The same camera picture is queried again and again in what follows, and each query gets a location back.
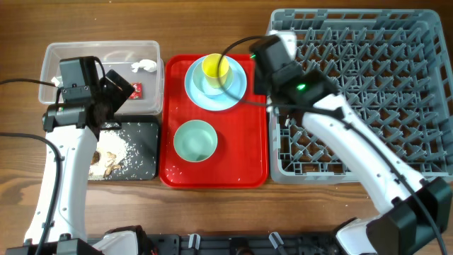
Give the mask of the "red snack wrapper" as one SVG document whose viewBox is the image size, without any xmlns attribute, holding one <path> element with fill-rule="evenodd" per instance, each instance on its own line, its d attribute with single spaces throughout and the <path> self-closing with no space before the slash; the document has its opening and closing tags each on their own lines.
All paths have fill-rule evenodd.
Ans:
<svg viewBox="0 0 453 255">
<path fill-rule="evenodd" d="M 134 92 L 130 95 L 130 100 L 139 100 L 142 99 L 142 84 L 141 83 L 131 83 L 134 88 Z"/>
</svg>

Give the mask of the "white tissue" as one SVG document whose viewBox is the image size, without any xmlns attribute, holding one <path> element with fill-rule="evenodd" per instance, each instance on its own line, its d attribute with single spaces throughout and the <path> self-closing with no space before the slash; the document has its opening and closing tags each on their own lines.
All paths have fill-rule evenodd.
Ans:
<svg viewBox="0 0 453 255">
<path fill-rule="evenodd" d="M 138 62 L 131 64 L 132 72 L 137 73 L 140 69 L 146 72 L 155 72 L 157 70 L 157 63 L 150 59 L 142 59 Z"/>
</svg>

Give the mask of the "yellow plastic cup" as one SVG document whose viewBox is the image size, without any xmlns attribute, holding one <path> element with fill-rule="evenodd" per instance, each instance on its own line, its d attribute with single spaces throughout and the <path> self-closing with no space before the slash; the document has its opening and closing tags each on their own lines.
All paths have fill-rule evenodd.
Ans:
<svg viewBox="0 0 453 255">
<path fill-rule="evenodd" d="M 225 83 L 229 69 L 228 59 L 218 53 L 207 55 L 202 61 L 202 71 L 212 88 L 220 88 Z"/>
</svg>

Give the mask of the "green bowl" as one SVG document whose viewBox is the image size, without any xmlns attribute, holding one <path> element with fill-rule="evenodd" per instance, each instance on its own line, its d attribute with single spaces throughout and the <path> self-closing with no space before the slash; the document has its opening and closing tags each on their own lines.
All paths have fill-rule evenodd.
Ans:
<svg viewBox="0 0 453 255">
<path fill-rule="evenodd" d="M 210 158 L 215 153 L 217 145 L 216 130 L 203 120 L 189 120 L 183 123 L 173 137 L 176 154 L 192 163 Z"/>
</svg>

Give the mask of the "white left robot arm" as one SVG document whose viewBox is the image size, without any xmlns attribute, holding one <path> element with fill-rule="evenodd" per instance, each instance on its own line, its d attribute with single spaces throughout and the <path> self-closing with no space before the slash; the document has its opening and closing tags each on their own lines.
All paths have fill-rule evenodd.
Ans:
<svg viewBox="0 0 453 255">
<path fill-rule="evenodd" d="M 132 94 L 132 85 L 110 70 L 101 78 L 66 82 L 43 116 L 48 150 L 33 220 L 21 246 L 7 254 L 151 254 L 154 244 L 139 225 L 107 231 L 87 242 L 85 205 L 88 173 L 100 131 Z"/>
</svg>

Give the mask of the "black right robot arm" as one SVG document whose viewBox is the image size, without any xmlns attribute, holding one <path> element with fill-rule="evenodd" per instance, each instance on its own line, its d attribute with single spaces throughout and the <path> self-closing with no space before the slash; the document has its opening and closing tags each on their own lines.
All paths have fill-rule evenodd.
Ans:
<svg viewBox="0 0 453 255">
<path fill-rule="evenodd" d="M 337 86 L 314 70 L 298 66 L 256 69 L 270 107 L 302 114 L 302 126 L 317 136 L 357 177 L 378 215 L 353 218 L 336 231 L 346 254 L 414 254 L 436 239 L 447 253 L 452 189 L 443 178 L 424 178 L 397 157 L 359 118 Z"/>
</svg>

